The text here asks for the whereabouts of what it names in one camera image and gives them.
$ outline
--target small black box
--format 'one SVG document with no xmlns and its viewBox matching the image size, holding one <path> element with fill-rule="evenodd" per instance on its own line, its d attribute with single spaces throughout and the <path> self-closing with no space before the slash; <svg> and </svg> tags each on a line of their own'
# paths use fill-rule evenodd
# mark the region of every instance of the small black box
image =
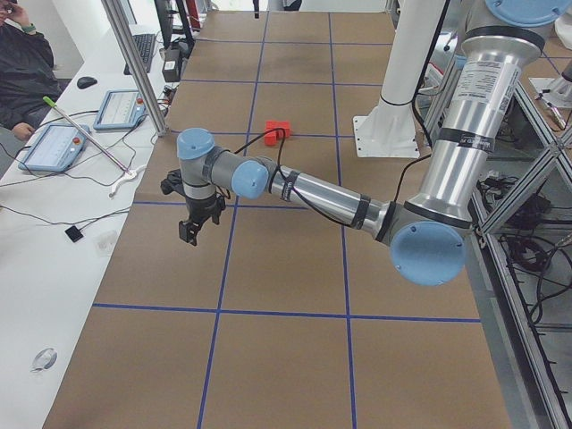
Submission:
<svg viewBox="0 0 572 429">
<path fill-rule="evenodd" d="M 178 47 L 171 46 L 164 51 L 163 77 L 165 82 L 181 80 L 182 54 Z"/>
</svg>

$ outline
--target metal pole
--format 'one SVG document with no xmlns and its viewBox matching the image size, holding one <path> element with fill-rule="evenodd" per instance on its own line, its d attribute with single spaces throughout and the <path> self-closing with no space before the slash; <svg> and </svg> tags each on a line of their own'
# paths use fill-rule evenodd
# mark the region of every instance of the metal pole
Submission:
<svg viewBox="0 0 572 429">
<path fill-rule="evenodd" d="M 151 86 L 149 77 L 145 72 L 143 62 L 139 56 L 139 50 L 135 46 L 127 17 L 123 11 L 121 0 L 101 0 L 102 5 L 107 13 L 107 19 L 114 30 L 115 38 L 122 50 L 123 57 L 129 65 L 137 89 L 145 102 L 145 106 L 153 121 L 153 125 L 157 131 L 157 135 L 163 136 L 167 132 L 167 126 L 164 121 L 161 109 L 156 100 L 156 94 Z"/>
</svg>

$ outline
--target wire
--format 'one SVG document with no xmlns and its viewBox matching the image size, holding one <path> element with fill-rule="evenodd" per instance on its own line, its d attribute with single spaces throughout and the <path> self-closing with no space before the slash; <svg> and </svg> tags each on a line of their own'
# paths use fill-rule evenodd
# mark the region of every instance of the wire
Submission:
<svg viewBox="0 0 572 429">
<path fill-rule="evenodd" d="M 284 181 L 284 183 L 286 183 L 288 181 L 288 178 L 286 177 L 286 175 L 284 174 L 284 171 L 282 170 L 282 150 L 284 149 L 284 142 L 286 141 L 286 130 L 284 128 L 276 128 L 274 129 L 278 132 L 281 133 L 282 137 L 281 137 L 281 141 L 280 141 L 280 147 L 278 148 L 278 159 L 276 160 L 276 171 L 281 175 L 282 180 Z M 262 138 L 266 133 L 258 136 L 254 141 L 256 141 L 257 139 Z M 294 192 L 298 198 L 300 198 L 302 200 L 302 202 L 304 202 L 304 204 L 306 204 L 309 208 L 311 208 L 312 210 L 314 210 L 316 213 L 318 213 L 319 215 L 321 215 L 322 217 L 324 217 L 325 219 L 327 219 L 330 222 L 333 223 L 337 223 L 340 226 L 346 226 L 348 228 L 351 228 L 352 226 L 349 223 L 345 223 L 342 221 L 339 221 L 338 219 L 330 216 L 329 214 L 327 214 L 326 212 L 324 212 L 323 210 L 319 209 L 317 206 L 314 205 L 314 203 L 312 203 L 311 201 L 309 201 L 306 197 L 304 197 L 297 189 L 296 187 L 292 184 L 292 188 L 291 188 L 292 192 Z"/>
<path fill-rule="evenodd" d="M 529 271 L 526 270 L 520 270 L 523 271 L 525 273 L 528 273 L 530 275 L 533 275 L 534 277 L 537 278 L 537 282 L 536 282 L 536 289 L 535 289 L 535 297 L 536 297 L 536 302 L 530 306 L 530 308 L 528 308 L 528 314 L 531 320 L 531 324 L 532 325 L 537 325 L 541 322 L 542 318 L 543 318 L 543 302 L 546 301 L 547 299 L 552 299 L 555 297 L 558 297 L 559 295 L 572 290 L 572 280 L 570 281 L 570 283 L 568 285 L 564 284 L 564 283 L 560 283 L 560 282 L 555 282 L 554 280 L 549 280 L 545 278 L 545 275 L 548 272 L 548 269 L 551 266 L 551 261 L 554 258 L 554 256 L 557 253 L 561 253 L 562 256 L 564 256 L 568 262 L 568 265 L 570 266 L 570 269 L 572 269 L 572 257 L 570 257 L 570 255 L 563 250 L 563 247 L 560 247 L 558 244 L 547 240 L 543 237 L 538 237 L 538 236 L 528 236 L 528 237 L 523 237 L 519 234 L 502 234 L 500 236 L 500 242 L 505 242 L 507 243 L 508 247 L 509 247 L 509 252 L 507 252 L 505 250 L 505 255 L 507 257 L 507 263 L 509 264 L 509 269 L 514 270 L 516 269 L 516 267 L 514 267 L 514 263 L 516 262 L 517 264 L 526 267 L 527 266 L 527 262 L 526 262 L 526 258 L 522 258 L 522 255 L 520 254 L 520 259 L 518 261 L 515 261 L 515 255 L 518 255 L 517 252 L 520 251 L 519 248 L 515 248 L 515 246 L 518 245 L 518 241 L 519 240 L 539 240 L 544 242 L 545 244 L 548 244 L 549 246 L 551 246 L 551 248 L 549 250 L 542 250 L 543 255 L 542 256 L 538 256 L 539 254 L 537 252 L 535 252 L 534 257 L 528 258 L 528 259 L 535 259 L 535 263 L 533 266 L 533 270 L 534 271 L 539 271 L 540 273 L 530 273 Z M 561 290 L 558 290 L 556 292 L 553 292 L 549 295 L 543 295 L 542 292 L 542 286 L 544 282 L 551 282 L 554 284 L 557 284 L 559 286 L 562 287 Z M 515 283 L 519 284 L 520 282 L 517 280 L 517 278 L 515 277 Z"/>
<path fill-rule="evenodd" d="M 401 171 L 401 176 L 400 176 L 400 181 L 397 184 L 397 189 L 395 189 L 395 197 L 393 198 L 393 202 L 397 202 L 397 198 L 400 195 L 400 191 L 401 191 L 401 184 L 403 183 L 403 179 L 405 179 L 405 172 L 409 169 L 409 167 L 411 167 L 412 165 L 415 165 L 417 163 L 420 163 L 421 161 L 424 161 L 427 158 L 430 158 L 431 154 L 425 155 L 425 156 L 421 156 L 420 158 L 411 161 L 409 164 L 407 164 L 405 167 L 403 167 L 403 170 Z"/>
<path fill-rule="evenodd" d="M 258 134 L 252 140 L 248 141 L 246 145 L 243 145 L 234 151 L 234 155 L 238 155 L 240 152 L 245 150 L 246 148 L 252 146 L 254 143 L 259 141 L 262 137 L 272 133 L 272 132 L 281 132 L 282 133 L 282 140 L 286 139 L 286 130 L 284 128 L 272 128 L 271 130 L 266 130 L 262 134 Z"/>
<path fill-rule="evenodd" d="M 10 207 L 8 207 L 8 206 L 5 206 L 4 204 L 0 204 L 0 207 L 3 208 L 3 209 L 5 209 L 5 210 L 8 210 L 9 212 L 15 213 L 15 214 L 17 214 L 17 215 L 22 215 L 22 216 L 26 216 L 26 217 L 31 217 L 31 218 L 33 218 L 33 219 L 39 220 L 40 222 L 47 223 L 49 226 L 57 226 L 57 225 L 75 226 L 75 225 L 77 225 L 77 224 L 79 224 L 79 223 L 85 223 L 85 222 L 87 222 L 86 225 L 84 225 L 84 226 L 82 226 L 82 227 L 80 228 L 80 231 L 83 230 L 83 229 L 85 229 L 85 228 L 87 228 L 88 226 L 90 226 L 91 224 L 93 224 L 93 223 L 95 223 L 95 222 L 97 222 L 97 221 L 100 221 L 100 220 L 102 220 L 102 219 L 105 219 L 105 218 L 111 217 L 111 216 L 115 216 L 115 215 L 122 215 L 122 214 L 128 213 L 129 210 L 130 210 L 129 207 L 125 207 L 125 208 L 122 208 L 122 209 L 120 209 L 120 210 L 115 210 L 114 212 L 111 212 L 111 213 L 108 213 L 108 214 L 104 214 L 103 216 L 99 216 L 99 217 L 89 217 L 88 219 L 83 219 L 83 220 L 76 221 L 76 222 L 52 222 L 52 221 L 48 221 L 47 219 L 44 219 L 43 217 L 36 216 L 36 215 L 34 215 L 34 214 L 24 213 L 24 212 L 21 212 L 21 211 L 19 211 L 19 210 L 14 210 L 13 208 L 10 208 Z"/>
<path fill-rule="evenodd" d="M 136 130 L 136 129 L 141 125 L 141 123 L 143 123 L 143 121 L 144 121 L 144 119 L 145 119 L 146 117 L 147 117 L 146 115 L 143 115 L 143 116 L 141 117 L 142 119 L 141 119 L 135 126 L 133 126 L 133 127 L 132 127 L 129 131 L 127 131 L 121 138 L 119 138 L 117 141 L 115 141 L 111 146 L 105 148 L 105 149 L 109 150 L 109 149 L 111 149 L 111 148 L 117 146 L 119 143 L 123 143 L 123 145 L 125 145 L 125 146 L 126 146 L 129 150 L 131 150 L 131 152 L 132 152 L 131 159 L 130 159 L 130 161 L 129 161 L 129 163 L 128 163 L 128 166 L 129 166 L 129 167 L 130 167 L 131 164 L 133 163 L 133 160 L 135 159 L 135 156 L 137 155 L 137 151 L 136 151 L 132 146 L 130 146 L 130 145 L 125 141 L 125 139 L 126 139 L 134 130 Z M 152 140 L 153 140 L 153 137 L 151 137 L 151 140 L 150 140 L 152 145 L 154 144 L 153 141 L 152 141 Z M 5 149 L 5 147 L 4 147 L 1 143 L 0 143 L 0 147 L 4 150 L 4 152 L 5 152 L 12 160 L 18 161 L 18 159 L 17 159 L 15 156 L 12 156 L 12 155 L 10 155 L 10 154 L 8 153 L 8 151 Z M 20 185 L 20 184 L 23 184 L 23 183 L 28 183 L 28 182 L 31 182 L 31 181 L 38 181 L 38 180 L 40 180 L 40 179 L 45 179 L 45 178 L 54 177 L 54 176 L 59 176 L 59 175 L 67 176 L 67 177 L 69 177 L 69 178 L 71 178 L 71 179 L 89 180 L 89 181 L 93 181 L 93 182 L 94 182 L 95 184 L 97 184 L 97 185 L 104 186 L 104 187 L 108 187 L 108 186 L 111 186 L 112 184 L 114 184 L 114 183 L 117 181 L 117 179 L 115 179 L 115 180 L 112 181 L 111 183 L 103 183 L 103 182 L 98 181 L 98 180 L 96 180 L 96 179 L 94 179 L 94 178 L 92 178 L 92 177 L 88 177 L 88 176 L 73 176 L 73 175 L 71 175 L 71 174 L 68 173 L 68 171 L 70 171 L 70 170 L 72 170 L 72 169 L 78 167 L 79 165 L 82 165 L 82 164 L 86 163 L 88 160 L 90 160 L 90 159 L 92 159 L 92 158 L 94 158 L 94 157 L 96 157 L 96 156 L 101 156 L 101 155 L 102 155 L 102 152 L 97 152 L 96 154 L 94 154 L 94 155 L 92 155 L 92 156 L 88 156 L 87 158 L 81 160 L 80 162 L 78 162 L 78 163 L 76 163 L 76 164 L 70 166 L 70 167 L 67 169 L 66 172 L 51 172 L 51 173 L 49 173 L 49 174 L 42 174 L 42 175 L 35 174 L 33 171 L 31 171 L 31 170 L 24 164 L 24 168 L 27 170 L 28 173 L 30 173 L 31 175 L 33 175 L 34 178 L 33 178 L 33 179 L 28 179 L 28 180 L 25 180 L 25 181 L 15 181 L 15 182 L 11 182 L 11 183 L 5 183 L 5 184 L 0 185 L 0 188 L 7 187 L 7 186 L 13 186 L 13 185 Z"/>
<path fill-rule="evenodd" d="M 77 112 L 75 114 L 70 114 L 70 116 L 77 116 L 81 114 L 97 114 L 98 112 L 99 112 L 98 110 L 86 110 L 85 112 Z M 59 118 L 52 119 L 51 121 L 43 122 L 39 127 L 36 128 L 36 130 L 39 130 L 40 128 L 45 127 L 46 125 L 52 122 L 60 121 L 62 119 L 64 119 L 63 116 L 60 116 Z"/>
</svg>

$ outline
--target label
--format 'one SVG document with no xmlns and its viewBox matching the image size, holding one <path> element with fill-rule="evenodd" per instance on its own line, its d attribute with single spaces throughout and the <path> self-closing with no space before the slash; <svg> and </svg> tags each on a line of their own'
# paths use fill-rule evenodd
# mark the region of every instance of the label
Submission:
<svg viewBox="0 0 572 429">
<path fill-rule="evenodd" d="M 471 61 L 463 68 L 452 101 L 473 101 L 506 113 L 520 68 L 496 61 Z"/>
</svg>

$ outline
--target electronic equipment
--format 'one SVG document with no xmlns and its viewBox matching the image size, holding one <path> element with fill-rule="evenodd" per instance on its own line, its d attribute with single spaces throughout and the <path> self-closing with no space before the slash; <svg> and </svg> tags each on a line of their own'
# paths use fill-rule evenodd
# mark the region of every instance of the electronic equipment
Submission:
<svg viewBox="0 0 572 429">
<path fill-rule="evenodd" d="M 181 80 L 182 54 L 181 50 L 172 46 L 164 51 L 163 78 L 165 82 Z"/>
<path fill-rule="evenodd" d="M 136 34 L 133 36 L 133 41 L 139 50 L 139 55 L 143 65 L 145 65 L 145 71 L 149 73 L 151 71 L 151 63 L 153 62 L 153 51 L 155 50 L 155 34 Z M 131 74 L 128 64 L 125 64 L 123 74 Z"/>
<path fill-rule="evenodd" d="M 89 132 L 87 125 L 81 127 Z M 86 138 L 72 125 L 47 125 L 18 168 L 33 172 L 64 172 L 83 150 L 85 142 Z"/>
<path fill-rule="evenodd" d="M 161 28 L 163 48 L 167 49 L 171 45 L 172 37 L 171 0 L 155 0 L 155 10 Z"/>
<path fill-rule="evenodd" d="M 169 47 L 178 47 L 184 58 L 189 58 L 190 53 L 195 45 L 195 39 L 190 30 L 189 18 L 187 17 L 187 10 L 183 0 L 175 0 L 176 10 L 172 9 L 171 0 L 155 0 L 155 9 L 157 19 L 159 20 L 159 27 L 161 28 L 161 37 L 163 38 L 163 48 L 165 50 Z M 177 39 L 172 42 L 172 34 L 175 33 L 175 24 L 173 23 L 174 14 L 178 14 L 181 20 L 183 39 Z"/>
<path fill-rule="evenodd" d="M 107 91 L 99 107 L 93 129 L 126 131 L 134 128 L 145 114 L 140 93 L 133 89 Z"/>
</svg>

